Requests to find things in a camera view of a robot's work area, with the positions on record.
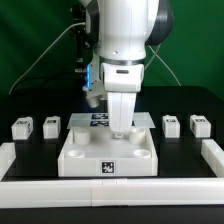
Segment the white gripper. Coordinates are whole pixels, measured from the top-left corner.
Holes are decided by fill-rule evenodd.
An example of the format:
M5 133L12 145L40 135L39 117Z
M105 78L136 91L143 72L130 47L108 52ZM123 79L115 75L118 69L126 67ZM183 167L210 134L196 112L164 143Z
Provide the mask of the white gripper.
M118 66L101 64L101 76L107 92L109 127L115 139L131 129L137 93L144 77L142 64Z

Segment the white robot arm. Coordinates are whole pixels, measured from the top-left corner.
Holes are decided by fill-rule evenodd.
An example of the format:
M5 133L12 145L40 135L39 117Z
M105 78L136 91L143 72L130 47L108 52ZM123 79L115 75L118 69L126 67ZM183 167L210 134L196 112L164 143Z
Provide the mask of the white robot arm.
M96 107L107 99L109 128L121 138L131 130L146 48L172 31L169 0L78 0L71 11L79 42L93 51L86 67L87 102Z

